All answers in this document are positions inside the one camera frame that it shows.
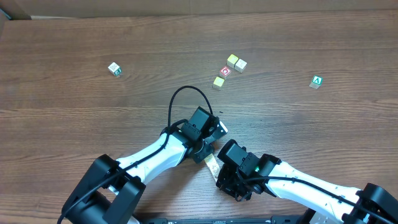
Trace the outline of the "red edged frog block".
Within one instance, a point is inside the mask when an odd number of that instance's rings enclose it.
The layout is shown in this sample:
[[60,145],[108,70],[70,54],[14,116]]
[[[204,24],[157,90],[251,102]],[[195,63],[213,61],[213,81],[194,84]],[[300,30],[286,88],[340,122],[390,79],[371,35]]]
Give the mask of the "red edged frog block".
[[213,154],[210,154],[209,156],[205,157],[204,161],[208,166],[217,166],[218,165]]

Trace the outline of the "animal picture wooden block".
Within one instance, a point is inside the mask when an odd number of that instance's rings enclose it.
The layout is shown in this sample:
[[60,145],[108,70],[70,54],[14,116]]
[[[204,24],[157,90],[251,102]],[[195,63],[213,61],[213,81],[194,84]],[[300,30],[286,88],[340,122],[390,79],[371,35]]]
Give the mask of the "animal picture wooden block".
[[211,170],[213,177],[217,178],[220,173],[220,167],[219,166],[211,166],[210,170]]

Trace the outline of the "yellow G letter block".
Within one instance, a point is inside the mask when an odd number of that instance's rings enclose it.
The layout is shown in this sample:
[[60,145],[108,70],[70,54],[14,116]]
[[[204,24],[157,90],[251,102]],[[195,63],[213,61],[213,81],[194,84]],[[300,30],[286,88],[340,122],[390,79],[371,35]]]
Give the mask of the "yellow G letter block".
[[216,160],[213,159],[207,160],[206,164],[212,172],[217,172],[220,169]]

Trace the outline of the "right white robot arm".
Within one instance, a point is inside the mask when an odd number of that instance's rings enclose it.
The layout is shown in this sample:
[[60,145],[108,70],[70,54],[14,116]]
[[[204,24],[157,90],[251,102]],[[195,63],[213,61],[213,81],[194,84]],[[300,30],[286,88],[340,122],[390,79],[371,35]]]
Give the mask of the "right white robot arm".
[[315,178],[275,156],[232,152],[219,153],[218,158],[224,164],[216,185],[237,202],[267,193],[302,204],[335,223],[397,223],[397,211],[379,207],[365,198],[364,190]]

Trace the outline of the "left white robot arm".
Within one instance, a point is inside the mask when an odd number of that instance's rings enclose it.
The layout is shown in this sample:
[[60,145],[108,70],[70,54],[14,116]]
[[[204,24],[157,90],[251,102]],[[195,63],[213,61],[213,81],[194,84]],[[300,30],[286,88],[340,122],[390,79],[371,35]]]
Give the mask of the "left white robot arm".
[[213,142],[227,134],[222,122],[197,126],[186,119],[166,127],[156,142],[127,157],[106,154],[90,165],[65,202],[59,222],[135,223],[133,217],[146,185],[186,158],[199,163]]

